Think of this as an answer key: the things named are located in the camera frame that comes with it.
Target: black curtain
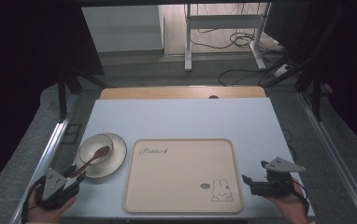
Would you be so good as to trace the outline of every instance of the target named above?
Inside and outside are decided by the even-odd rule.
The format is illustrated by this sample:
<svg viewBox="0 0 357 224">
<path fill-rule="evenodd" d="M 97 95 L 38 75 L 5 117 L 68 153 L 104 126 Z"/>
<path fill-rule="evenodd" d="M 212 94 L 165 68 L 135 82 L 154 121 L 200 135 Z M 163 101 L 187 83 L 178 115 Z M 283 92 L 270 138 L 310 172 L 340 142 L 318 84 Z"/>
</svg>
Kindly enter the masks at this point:
<svg viewBox="0 0 357 224">
<path fill-rule="evenodd" d="M 0 172 L 33 120 L 41 92 L 59 74 L 75 77 L 74 70 L 103 75 L 79 6 L 0 1 Z"/>
<path fill-rule="evenodd" d="M 333 89 L 331 105 L 357 134 L 357 1 L 351 1 L 318 66 Z"/>
</svg>

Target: cable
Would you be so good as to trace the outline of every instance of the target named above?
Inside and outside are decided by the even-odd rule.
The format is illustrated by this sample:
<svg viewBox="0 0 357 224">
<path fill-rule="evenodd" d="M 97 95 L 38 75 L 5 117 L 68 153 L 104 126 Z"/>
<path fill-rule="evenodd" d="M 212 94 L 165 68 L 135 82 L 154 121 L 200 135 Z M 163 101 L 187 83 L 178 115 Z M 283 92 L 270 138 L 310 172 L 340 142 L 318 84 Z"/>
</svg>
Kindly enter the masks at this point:
<svg viewBox="0 0 357 224">
<path fill-rule="evenodd" d="M 243 4 L 242 5 L 242 9 L 241 9 L 241 13 L 243 13 L 244 7 L 245 7 L 245 5 Z M 198 5 L 197 5 L 197 14 L 199 14 L 199 6 Z M 187 12 L 186 12 L 186 9 L 185 9 L 185 5 L 184 5 L 184 17 L 187 18 Z M 198 32 L 201 33 L 201 34 L 204 34 L 204 33 L 209 33 L 209 32 L 216 31 L 216 30 L 219 30 L 219 29 L 211 29 L 211 30 L 206 30 L 206 31 L 200 31 L 200 29 L 198 29 Z M 237 41 L 239 39 L 240 40 L 246 40 L 247 42 L 244 43 L 244 44 L 238 43 Z M 191 39 L 190 39 L 190 41 L 193 44 L 198 45 L 198 46 L 204 46 L 204 47 L 213 48 L 213 49 L 227 49 L 227 48 L 229 48 L 229 47 L 231 47 L 233 45 L 236 45 L 236 46 L 241 47 L 241 48 L 242 47 L 246 47 L 247 45 L 250 44 L 250 41 L 253 40 L 253 39 L 254 39 L 254 35 L 248 35 L 246 33 L 234 32 L 233 34 L 230 35 L 231 44 L 229 44 L 227 46 L 223 46 L 223 47 L 216 47 L 216 46 L 211 46 L 211 45 L 208 45 L 208 44 L 196 43 L 196 42 L 192 41 Z"/>
<path fill-rule="evenodd" d="M 237 8 L 239 6 L 238 3 L 236 3 L 235 7 L 232 9 L 232 11 L 230 12 L 230 14 L 232 14 L 232 12 L 235 10 L 235 8 Z"/>
<path fill-rule="evenodd" d="M 196 15 L 199 15 L 199 4 L 196 4 Z M 198 29 L 198 33 L 205 34 L 205 33 L 209 33 L 209 32 L 216 31 L 216 30 L 219 30 L 219 29 L 211 29 L 211 30 L 206 30 L 206 31 L 201 31 L 200 29 Z"/>
<path fill-rule="evenodd" d="M 301 189 L 304 190 L 305 195 L 306 195 L 304 198 L 305 198 L 305 200 L 307 200 L 307 190 L 304 188 L 304 186 L 302 186 L 300 183 L 298 183 L 298 181 L 295 181 L 295 180 L 293 180 L 293 183 L 299 185 L 301 187 Z"/>
<path fill-rule="evenodd" d="M 286 62 L 286 60 L 287 60 L 287 59 L 286 59 L 285 57 L 280 58 L 275 64 L 273 64 L 273 65 L 272 65 L 269 69 L 267 69 L 267 70 L 230 69 L 230 70 L 227 70 L 227 71 L 225 71 L 225 72 L 222 72 L 222 73 L 219 75 L 218 80 L 219 80 L 219 83 L 220 83 L 221 85 L 223 85 L 224 87 L 226 87 L 227 85 L 226 85 L 225 83 L 223 83 L 223 82 L 221 81 L 221 79 L 222 79 L 222 77 L 223 77 L 224 75 L 226 75 L 227 73 L 231 73 L 231 72 L 250 72 L 250 73 L 252 73 L 252 74 L 246 75 L 246 76 L 244 76 L 244 77 L 242 77 L 242 78 L 240 78 L 240 79 L 234 81 L 234 82 L 232 83 L 232 86 L 234 86 L 238 81 L 244 79 L 245 77 L 250 77 L 250 76 L 256 76 L 256 75 L 263 74 L 262 77 L 259 79 L 259 81 L 258 81 L 258 83 L 257 83 L 258 86 L 262 86 L 262 85 L 261 85 L 261 82 L 262 82 L 262 80 L 265 78 L 265 76 L 266 76 L 270 71 L 276 69 L 277 67 L 282 66 L 282 65 Z"/>
<path fill-rule="evenodd" d="M 292 133 L 290 133 L 290 131 L 287 130 L 287 129 L 281 129 L 281 130 L 289 134 L 289 137 L 290 137 L 290 138 L 289 138 L 289 140 L 286 141 L 287 144 L 289 144 L 289 143 L 292 141 L 292 139 L 293 139 Z"/>
<path fill-rule="evenodd" d="M 293 157 L 293 160 L 296 161 L 297 160 L 297 152 L 294 150 L 293 147 L 287 145 L 287 147 L 289 148 L 289 150 L 292 152 L 292 157 Z"/>
<path fill-rule="evenodd" d="M 256 13 L 256 14 L 258 14 L 258 12 L 260 11 L 260 4 L 261 4 L 261 3 L 258 3 L 257 13 Z"/>
<path fill-rule="evenodd" d="M 29 199 L 31 194 L 33 193 L 33 191 L 36 189 L 36 186 L 38 184 L 41 184 L 43 182 L 45 182 L 45 176 L 42 175 L 33 185 L 31 188 L 29 188 L 28 192 L 27 192 L 27 196 L 26 199 L 24 200 L 22 206 L 21 206 L 21 223 L 27 223 L 27 214 L 28 211 L 33 209 L 34 207 L 29 208 L 28 204 L 29 204 Z"/>
<path fill-rule="evenodd" d="M 184 20 L 185 23 L 187 24 L 187 11 L 185 10 L 185 4 L 183 6 L 184 6 Z"/>
<path fill-rule="evenodd" d="M 237 15 L 239 15 L 239 4 L 236 4 L 237 5 L 237 10 L 236 10 L 236 14 Z M 247 12 L 246 12 L 246 14 L 249 14 L 249 5 L 250 4 L 248 4 L 248 10 L 247 10 Z M 240 15 L 243 15 L 243 10 L 244 10 L 244 8 L 245 8 L 245 3 L 243 3 L 243 5 L 242 5 L 242 10 L 240 11 Z M 238 33 L 241 33 L 241 32 L 238 32 L 238 30 L 240 30 L 240 29 L 233 29 L 233 32 L 232 32 L 232 34 L 234 35 L 234 34 L 238 34 Z M 243 29 L 243 32 L 242 32 L 242 34 L 244 34 L 244 35 L 248 35 L 248 34 L 246 34 L 246 29 Z"/>
<path fill-rule="evenodd" d="M 265 45 L 264 45 L 264 43 L 261 41 L 261 39 L 260 39 L 260 45 L 258 46 L 258 50 L 260 51 L 260 52 L 283 52 L 284 50 L 276 50 L 276 49 L 269 49 L 269 48 L 267 48 Z"/>
<path fill-rule="evenodd" d="M 284 56 L 284 53 L 280 53 L 280 52 L 265 52 L 264 54 L 261 55 L 261 57 L 263 57 L 263 60 L 264 61 L 267 61 L 269 63 L 276 63 L 277 61 L 271 61 L 269 59 L 267 59 L 265 56 L 266 55 L 269 55 L 269 54 L 280 54 L 280 55 L 283 55 Z"/>
</svg>

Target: gray carpet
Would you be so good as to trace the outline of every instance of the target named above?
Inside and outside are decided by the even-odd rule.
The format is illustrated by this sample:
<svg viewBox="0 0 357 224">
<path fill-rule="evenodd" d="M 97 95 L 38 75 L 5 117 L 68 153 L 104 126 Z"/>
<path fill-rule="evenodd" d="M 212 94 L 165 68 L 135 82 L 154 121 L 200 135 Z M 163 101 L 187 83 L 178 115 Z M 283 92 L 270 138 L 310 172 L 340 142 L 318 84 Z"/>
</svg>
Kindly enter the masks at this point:
<svg viewBox="0 0 357 224">
<path fill-rule="evenodd" d="M 102 55 L 106 75 L 98 77 L 111 86 L 188 86 L 188 85 L 220 85 L 218 76 L 229 69 L 256 69 L 254 60 L 249 55 L 199 56 L 193 60 L 193 71 L 184 72 L 181 57 L 162 58 L 151 62 L 143 58 L 131 57 L 124 63 L 114 63 L 107 54 Z M 261 75 L 237 72 L 225 75 L 221 80 L 227 85 L 256 85 Z M 52 166 L 62 171 L 70 165 L 79 146 L 81 135 L 101 90 L 94 84 L 80 79 L 83 92 L 79 96 L 75 116 L 71 126 L 63 137 Z M 297 93 L 293 90 L 295 77 L 290 78 L 274 88 L 267 89 L 267 95 L 278 116 L 278 121 L 287 137 L 288 145 L 293 148 L 295 162 L 305 166 L 308 171 L 302 179 L 311 205 L 316 213 L 318 223 L 357 223 L 357 209 L 343 187 L 336 168 L 331 163 L 321 140 L 316 135 Z M 327 98 L 321 99 L 321 116 L 323 124 L 331 134 L 339 148 L 344 161 L 350 167 L 357 180 L 357 137 L 339 118 L 328 104 Z M 15 154 L 0 175 L 0 223 L 8 223 L 12 218 L 21 196 L 34 172 L 38 160 L 47 145 L 50 135 L 59 118 L 56 85 L 46 89 L 41 96 L 41 107 L 21 140 Z M 251 224 L 287 223 L 284 220 L 249 220 Z M 107 220 L 76 220 L 63 218 L 61 223 L 111 223 Z"/>
</svg>

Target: metal frame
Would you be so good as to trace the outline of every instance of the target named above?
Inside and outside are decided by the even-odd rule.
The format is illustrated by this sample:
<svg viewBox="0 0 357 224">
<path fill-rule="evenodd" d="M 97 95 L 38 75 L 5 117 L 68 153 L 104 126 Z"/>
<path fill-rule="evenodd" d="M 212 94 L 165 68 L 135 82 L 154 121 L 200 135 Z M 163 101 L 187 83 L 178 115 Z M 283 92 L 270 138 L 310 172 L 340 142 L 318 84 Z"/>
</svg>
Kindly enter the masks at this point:
<svg viewBox="0 0 357 224">
<path fill-rule="evenodd" d="M 38 166 L 36 167 L 33 176 L 30 179 L 29 184 L 27 185 L 26 190 L 28 190 L 34 182 L 38 180 L 42 175 L 44 175 L 48 168 L 50 167 L 50 164 L 54 158 L 54 154 L 56 153 L 56 149 L 59 146 L 60 141 L 62 140 L 62 137 L 64 135 L 64 131 L 68 125 L 68 122 L 71 118 L 72 111 L 74 108 L 74 105 L 76 104 L 78 99 L 77 95 L 71 95 L 71 97 L 68 100 L 67 104 L 67 116 L 65 120 L 62 122 L 58 122 L 56 124 L 55 129 L 53 130 L 52 136 L 50 137 L 49 142 L 47 143 L 47 146 L 45 147 L 44 153 L 41 156 L 41 159 L 39 160 Z M 16 208 L 16 211 L 10 220 L 10 224 L 13 223 L 20 223 L 21 220 L 21 206 L 23 205 L 25 199 L 26 199 L 27 194 L 24 193 L 21 196 L 21 201 L 18 204 L 18 207 Z"/>
<path fill-rule="evenodd" d="M 261 34 L 263 33 L 266 17 L 270 3 L 266 4 L 264 12 L 252 15 L 196 15 L 191 16 L 191 4 L 187 5 L 187 38 L 185 44 L 185 71 L 191 72 L 192 65 L 192 43 L 191 30 L 195 29 L 235 29 L 235 28 L 254 28 L 257 29 L 254 41 L 250 43 L 250 49 L 260 70 L 265 70 L 266 66 L 261 57 L 258 45 Z"/>
<path fill-rule="evenodd" d="M 350 172 L 350 169 L 342 159 L 336 145 L 334 144 L 333 140 L 331 139 L 329 133 L 323 126 L 323 123 L 318 120 L 318 118 L 313 114 L 311 109 L 312 105 L 309 101 L 308 97 L 304 96 L 305 93 L 297 93 L 298 98 L 309 117 L 310 122 L 314 130 L 316 131 L 317 135 L 321 139 L 321 142 L 326 149 L 328 156 L 330 157 L 331 162 L 333 163 L 334 167 L 336 168 L 336 172 L 338 173 L 339 177 L 341 177 L 342 183 L 344 184 L 345 188 L 348 191 L 348 194 L 353 200 L 354 205 L 357 208 L 357 182 L 354 179 L 353 175 Z"/>
</svg>

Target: hand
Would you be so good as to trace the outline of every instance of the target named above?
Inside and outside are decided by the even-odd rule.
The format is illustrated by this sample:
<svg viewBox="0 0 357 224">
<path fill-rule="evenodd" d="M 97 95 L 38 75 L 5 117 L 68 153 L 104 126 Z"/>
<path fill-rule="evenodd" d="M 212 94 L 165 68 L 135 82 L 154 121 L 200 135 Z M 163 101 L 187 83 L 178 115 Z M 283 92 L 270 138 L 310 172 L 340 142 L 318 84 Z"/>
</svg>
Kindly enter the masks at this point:
<svg viewBox="0 0 357 224">
<path fill-rule="evenodd" d="M 294 188 L 299 194 L 304 196 L 301 187 L 295 183 L 298 182 L 293 178 Z M 291 223 L 291 224 L 308 224 L 307 214 L 305 214 L 304 204 L 295 195 L 291 194 L 285 198 L 272 198 L 265 197 L 267 200 L 271 201 L 278 208 L 280 213 Z"/>
<path fill-rule="evenodd" d="M 49 222 L 49 223 L 58 223 L 60 216 L 62 213 L 67 210 L 71 205 L 73 205 L 74 201 L 77 197 L 73 197 L 69 199 L 61 208 L 56 210 L 46 210 L 42 207 L 36 205 L 36 189 L 39 188 L 40 185 L 36 186 L 36 188 L 31 193 L 28 203 L 28 212 L 27 212 L 27 222 Z"/>
</svg>

